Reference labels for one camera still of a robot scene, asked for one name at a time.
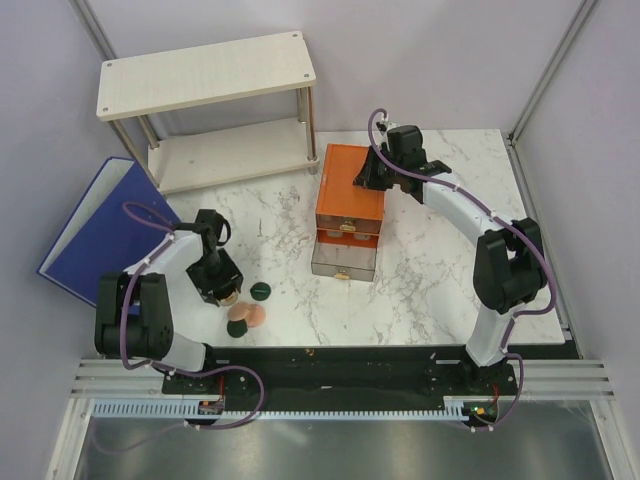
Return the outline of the gold round jar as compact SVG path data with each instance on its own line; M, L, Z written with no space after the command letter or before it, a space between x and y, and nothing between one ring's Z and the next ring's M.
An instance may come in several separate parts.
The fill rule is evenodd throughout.
M237 292L237 291L234 291L234 292L233 292L231 295L229 295L228 297L223 298L223 299L220 299L220 300L219 300L219 305L220 305L220 306L223 306L223 307L231 306L231 305L233 305L233 304L235 304L235 303L237 302L237 300L238 300L238 296L239 296L238 292Z

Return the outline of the orange drawer organizer box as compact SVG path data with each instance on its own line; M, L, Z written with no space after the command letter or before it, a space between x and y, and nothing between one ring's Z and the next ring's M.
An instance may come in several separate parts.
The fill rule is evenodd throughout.
M384 219L384 193L354 186L368 148L365 146L330 143L316 204L317 214L356 218Z

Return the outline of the clear acrylic bottom drawer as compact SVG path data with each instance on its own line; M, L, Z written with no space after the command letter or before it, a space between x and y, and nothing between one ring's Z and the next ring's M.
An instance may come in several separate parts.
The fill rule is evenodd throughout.
M311 272L339 280L372 282L376 259L375 248L316 242Z

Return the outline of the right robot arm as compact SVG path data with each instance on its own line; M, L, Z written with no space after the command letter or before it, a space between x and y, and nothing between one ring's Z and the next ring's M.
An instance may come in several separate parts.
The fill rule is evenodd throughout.
M507 354L518 317L547 286L541 232L531 218L505 220L469 190L441 161L430 161L414 125L387 119L368 126L370 146L353 184L386 191L398 185L419 203L444 216L475 246L473 287L480 301L466 354L489 367Z

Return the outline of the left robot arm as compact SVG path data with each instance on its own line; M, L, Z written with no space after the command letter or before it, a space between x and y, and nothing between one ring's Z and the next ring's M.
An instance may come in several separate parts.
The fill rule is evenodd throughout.
M191 223L171 223L132 201L123 210L165 236L138 262L101 276L96 350L120 359L127 370L151 366L201 376L212 347L181 335L175 323L187 317L192 303L230 305L241 292L243 275L224 249L230 223L212 209L199 210Z

